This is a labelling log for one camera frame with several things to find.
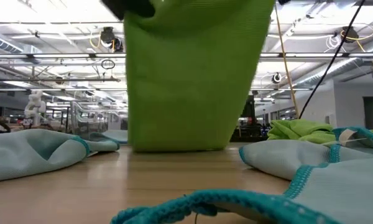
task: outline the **white robot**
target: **white robot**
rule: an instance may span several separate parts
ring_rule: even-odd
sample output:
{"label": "white robot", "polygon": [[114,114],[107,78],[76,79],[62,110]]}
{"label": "white robot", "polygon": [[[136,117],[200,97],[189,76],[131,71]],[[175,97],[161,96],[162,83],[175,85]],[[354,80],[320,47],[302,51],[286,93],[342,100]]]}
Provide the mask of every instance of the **white robot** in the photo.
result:
{"label": "white robot", "polygon": [[29,102],[25,107],[24,126],[40,126],[40,120],[45,120],[40,113],[45,113],[45,102],[42,101],[43,91],[33,90],[29,95]]}

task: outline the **ceiling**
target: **ceiling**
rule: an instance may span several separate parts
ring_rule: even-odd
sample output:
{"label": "ceiling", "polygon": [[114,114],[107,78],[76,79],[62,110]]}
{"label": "ceiling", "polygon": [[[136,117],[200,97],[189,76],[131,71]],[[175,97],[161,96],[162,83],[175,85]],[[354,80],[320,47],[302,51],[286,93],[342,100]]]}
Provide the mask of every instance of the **ceiling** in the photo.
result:
{"label": "ceiling", "polygon": [[[355,1],[337,1],[335,3],[315,3],[315,1],[292,1],[279,7],[280,28],[286,52],[333,53],[340,39],[332,39],[334,33],[339,34],[342,27],[347,26],[355,13]],[[263,46],[263,52],[281,52],[276,15],[271,15],[268,36]],[[43,54],[74,54],[74,53],[111,53],[111,49],[103,46],[94,47],[99,43],[99,33],[103,27],[113,27],[116,37],[124,37],[123,23],[113,16],[99,0],[1,0],[0,1],[0,35],[11,43],[20,46],[34,46],[36,52]],[[373,1],[367,1],[354,23],[354,30],[359,34],[360,44],[365,48],[373,42]],[[345,43],[346,52],[361,52],[357,42]],[[0,54],[8,54],[0,49]],[[124,58],[111,58],[116,64],[112,70],[101,66],[102,60],[91,58],[66,58],[55,60],[43,58],[39,66],[21,60],[0,60],[0,66],[10,68],[20,75],[7,74],[12,77],[36,77],[41,79],[63,78],[103,78],[113,77],[117,82],[36,82],[33,86],[46,88],[118,88],[126,89],[126,67]],[[287,63],[292,80],[301,80],[314,69],[326,65],[329,58],[321,61],[292,60]],[[373,66],[366,63],[359,68],[346,73],[350,76],[361,71],[370,73]],[[282,81],[275,85],[272,75],[279,73]],[[262,58],[258,64],[253,88],[281,88],[286,84],[285,65],[281,60],[269,61]],[[371,76],[355,78],[354,82],[373,82]],[[0,87],[22,87],[11,83],[0,83]],[[125,91],[96,91],[102,98],[109,97],[115,101],[127,101]],[[84,93],[74,91],[62,93],[67,96],[89,100]],[[268,91],[260,91],[264,97]]]}

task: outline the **lime green cloth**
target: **lime green cloth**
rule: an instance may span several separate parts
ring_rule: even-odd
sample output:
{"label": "lime green cloth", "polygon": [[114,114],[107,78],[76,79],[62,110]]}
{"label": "lime green cloth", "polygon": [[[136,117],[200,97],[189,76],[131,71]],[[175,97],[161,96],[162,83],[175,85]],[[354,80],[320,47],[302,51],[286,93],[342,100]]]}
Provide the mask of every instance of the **lime green cloth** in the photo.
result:
{"label": "lime green cloth", "polygon": [[323,124],[304,119],[292,121],[275,120],[271,121],[272,129],[268,132],[268,140],[294,139],[323,144],[336,140],[330,124]]}
{"label": "lime green cloth", "polygon": [[151,0],[127,12],[129,143],[136,151],[223,148],[251,87],[274,1]]}

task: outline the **table surface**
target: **table surface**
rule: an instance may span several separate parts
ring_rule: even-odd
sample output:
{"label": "table surface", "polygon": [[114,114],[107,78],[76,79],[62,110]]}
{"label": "table surface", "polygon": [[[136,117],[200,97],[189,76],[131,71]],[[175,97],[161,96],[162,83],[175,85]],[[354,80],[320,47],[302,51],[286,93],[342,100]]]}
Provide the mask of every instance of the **table surface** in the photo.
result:
{"label": "table surface", "polygon": [[[109,223],[118,211],[157,205],[199,189],[282,194],[289,181],[250,169],[238,147],[173,154],[135,154],[127,146],[74,166],[0,182],[0,223]],[[194,215],[181,223],[194,224]],[[198,216],[198,224],[251,223],[232,213]]]}

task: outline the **wooden table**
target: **wooden table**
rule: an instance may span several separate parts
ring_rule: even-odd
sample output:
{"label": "wooden table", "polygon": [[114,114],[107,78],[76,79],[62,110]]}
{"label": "wooden table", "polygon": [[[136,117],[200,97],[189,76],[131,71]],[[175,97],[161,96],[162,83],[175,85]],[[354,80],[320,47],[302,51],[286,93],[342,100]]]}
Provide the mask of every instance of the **wooden table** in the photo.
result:
{"label": "wooden table", "polygon": [[[281,194],[289,182],[244,165],[238,147],[224,151],[97,154],[46,174],[0,182],[0,223],[109,223],[118,211],[157,205],[198,189]],[[182,223],[194,223],[194,215]],[[198,216],[198,224],[252,223],[235,214]]]}

